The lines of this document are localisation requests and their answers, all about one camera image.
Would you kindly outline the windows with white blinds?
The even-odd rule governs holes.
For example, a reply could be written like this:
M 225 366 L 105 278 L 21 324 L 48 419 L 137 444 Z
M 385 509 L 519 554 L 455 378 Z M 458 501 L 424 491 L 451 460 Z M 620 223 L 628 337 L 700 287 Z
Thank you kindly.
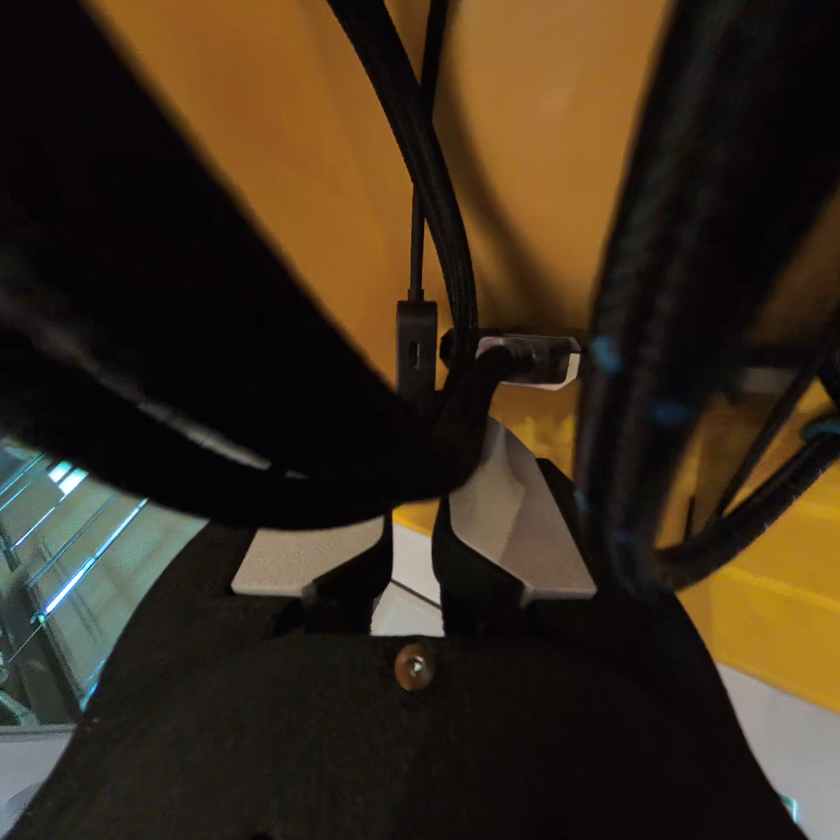
M 205 525 L 2 437 L 2 729 L 78 720 L 132 614 Z

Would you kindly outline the yellow plastic bin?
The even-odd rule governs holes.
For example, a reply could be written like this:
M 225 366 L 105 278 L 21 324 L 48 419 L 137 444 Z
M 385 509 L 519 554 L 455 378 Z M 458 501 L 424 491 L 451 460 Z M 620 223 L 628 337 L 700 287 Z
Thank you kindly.
M 392 383 L 412 186 L 326 2 L 88 2 Z M 453 2 L 435 127 L 483 325 L 584 331 L 666 2 Z M 680 596 L 714 658 L 838 711 L 838 465 Z

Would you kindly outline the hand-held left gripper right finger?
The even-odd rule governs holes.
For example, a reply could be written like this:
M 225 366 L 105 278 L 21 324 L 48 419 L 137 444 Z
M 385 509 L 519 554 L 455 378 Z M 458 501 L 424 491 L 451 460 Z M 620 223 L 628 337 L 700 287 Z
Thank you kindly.
M 570 526 L 537 459 L 498 421 L 487 420 L 479 464 L 448 500 L 458 541 L 507 573 L 520 601 L 583 601 L 596 593 Z

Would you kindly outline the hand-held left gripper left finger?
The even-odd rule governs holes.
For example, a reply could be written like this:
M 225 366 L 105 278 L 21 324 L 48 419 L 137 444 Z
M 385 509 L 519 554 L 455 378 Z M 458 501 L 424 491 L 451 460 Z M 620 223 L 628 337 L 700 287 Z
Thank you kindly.
M 392 577 L 392 518 L 322 530 L 257 531 L 231 588 L 235 594 L 373 599 Z

